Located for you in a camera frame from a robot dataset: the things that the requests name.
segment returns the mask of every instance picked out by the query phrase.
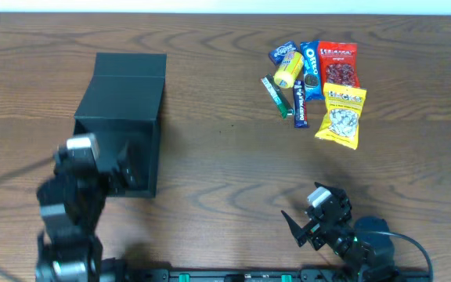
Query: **white background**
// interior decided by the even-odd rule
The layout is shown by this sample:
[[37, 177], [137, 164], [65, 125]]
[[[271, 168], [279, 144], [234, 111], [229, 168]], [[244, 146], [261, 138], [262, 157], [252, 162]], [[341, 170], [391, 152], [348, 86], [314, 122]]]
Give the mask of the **white background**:
[[451, 15], [451, 0], [0, 0], [0, 12]]

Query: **yellow bag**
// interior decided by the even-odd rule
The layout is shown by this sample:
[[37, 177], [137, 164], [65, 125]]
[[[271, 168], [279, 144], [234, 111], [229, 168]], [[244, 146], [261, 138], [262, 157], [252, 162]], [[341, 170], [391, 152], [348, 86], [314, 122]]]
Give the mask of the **yellow bag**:
[[358, 119], [365, 103], [366, 90], [325, 83], [323, 87], [327, 114], [317, 138], [333, 140], [356, 150], [358, 147]]

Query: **table surface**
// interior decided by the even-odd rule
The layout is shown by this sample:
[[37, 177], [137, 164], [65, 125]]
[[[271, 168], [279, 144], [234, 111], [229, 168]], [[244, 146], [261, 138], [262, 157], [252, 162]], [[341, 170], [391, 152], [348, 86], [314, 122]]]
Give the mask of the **table surface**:
[[[259, 78], [294, 40], [358, 42], [368, 89], [358, 150], [282, 120]], [[103, 257], [133, 266], [340, 265], [299, 248], [313, 182], [347, 190], [355, 218], [376, 215], [429, 251], [451, 280], [451, 17], [0, 14], [0, 266], [34, 279], [43, 223], [35, 191], [72, 132], [96, 52], [167, 53], [157, 197], [108, 199]], [[395, 240], [401, 266], [425, 268]]]

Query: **open box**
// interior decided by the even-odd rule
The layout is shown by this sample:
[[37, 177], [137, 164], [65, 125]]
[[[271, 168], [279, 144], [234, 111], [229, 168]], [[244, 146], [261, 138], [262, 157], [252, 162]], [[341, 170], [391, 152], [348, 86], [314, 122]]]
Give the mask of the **open box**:
[[92, 80], [74, 118], [74, 135], [95, 133], [100, 172], [117, 167], [127, 141], [131, 162], [143, 181], [109, 196], [154, 197], [160, 149], [159, 109], [166, 55], [98, 53]]

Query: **blue oreo package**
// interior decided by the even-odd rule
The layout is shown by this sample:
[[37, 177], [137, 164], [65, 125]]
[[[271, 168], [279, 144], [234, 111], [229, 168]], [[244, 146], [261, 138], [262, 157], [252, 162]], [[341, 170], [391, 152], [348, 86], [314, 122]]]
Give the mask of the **blue oreo package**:
[[294, 83], [294, 108], [295, 108], [295, 128], [308, 128], [307, 114], [305, 113], [304, 82]]
[[301, 52], [304, 56], [304, 86], [305, 100], [325, 99], [321, 85], [318, 57], [319, 41], [301, 42]]
[[269, 52], [269, 58], [271, 59], [272, 63], [274, 63], [275, 65], [279, 65], [289, 51], [297, 51], [297, 46], [295, 45], [295, 42], [293, 41], [287, 42], [281, 45], [280, 47], [274, 49], [273, 51]]

